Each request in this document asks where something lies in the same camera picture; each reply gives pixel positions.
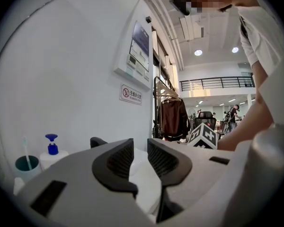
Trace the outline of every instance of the black railing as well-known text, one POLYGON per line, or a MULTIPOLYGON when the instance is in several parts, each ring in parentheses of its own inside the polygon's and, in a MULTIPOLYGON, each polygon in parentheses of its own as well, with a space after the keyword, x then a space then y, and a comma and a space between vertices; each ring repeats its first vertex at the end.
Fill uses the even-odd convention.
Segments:
POLYGON ((252 77, 204 78, 180 81, 180 83, 182 91, 227 87, 255 87, 252 77))

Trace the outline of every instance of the soap dispenser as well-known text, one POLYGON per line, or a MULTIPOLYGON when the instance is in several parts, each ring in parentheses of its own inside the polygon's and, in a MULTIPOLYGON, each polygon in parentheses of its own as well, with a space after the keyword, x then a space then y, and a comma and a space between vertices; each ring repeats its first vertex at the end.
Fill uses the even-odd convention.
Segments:
MULTIPOLYGON (((53 142, 55 138, 58 137, 58 135, 47 134, 45 137, 47 137, 50 142, 53 142)), ((58 146, 55 143, 50 143, 47 148, 48 152, 43 152, 40 155, 40 163, 42 170, 46 170, 52 164, 69 155, 68 152, 65 150, 58 150, 58 146)))

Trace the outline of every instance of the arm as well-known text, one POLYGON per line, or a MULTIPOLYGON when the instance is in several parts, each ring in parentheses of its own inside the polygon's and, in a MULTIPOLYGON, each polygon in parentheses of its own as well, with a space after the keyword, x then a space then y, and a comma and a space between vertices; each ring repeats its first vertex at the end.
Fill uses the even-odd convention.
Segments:
POLYGON ((238 127, 218 141, 218 149, 234 151, 241 141, 252 140, 258 132, 267 129, 273 122, 269 109, 258 91, 267 74, 259 61, 252 65, 252 69, 257 86, 255 104, 251 106, 238 127))

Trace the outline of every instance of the white ceiling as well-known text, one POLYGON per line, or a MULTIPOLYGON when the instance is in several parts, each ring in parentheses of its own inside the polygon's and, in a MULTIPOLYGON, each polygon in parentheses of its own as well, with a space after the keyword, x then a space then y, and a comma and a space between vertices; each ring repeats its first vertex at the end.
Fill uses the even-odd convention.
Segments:
POLYGON ((183 15, 174 9, 169 0, 162 0, 162 2, 169 12, 177 33, 184 66, 224 61, 247 62, 240 43, 240 20, 236 8, 231 8, 224 13, 218 11, 201 13, 199 24, 204 26, 204 37, 187 42, 179 20, 183 15), (239 48, 239 51, 232 53, 231 50, 235 46, 239 48), (201 56, 194 55, 197 49, 203 51, 201 56))
POLYGON ((236 104, 240 104, 243 102, 247 103, 247 95, 224 95, 224 96, 204 96, 204 97, 187 97, 183 98, 186 107, 195 107, 199 105, 199 108, 202 109, 202 106, 219 106, 220 104, 224 104, 225 106, 233 106, 236 104))

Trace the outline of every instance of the pillar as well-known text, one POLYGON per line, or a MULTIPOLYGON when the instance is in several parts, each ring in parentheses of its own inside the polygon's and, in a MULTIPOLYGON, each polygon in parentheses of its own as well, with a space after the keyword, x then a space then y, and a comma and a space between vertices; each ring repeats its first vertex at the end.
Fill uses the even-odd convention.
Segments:
POLYGON ((252 106, 251 94, 247 94, 247 103, 248 103, 248 109, 250 109, 250 107, 252 106))

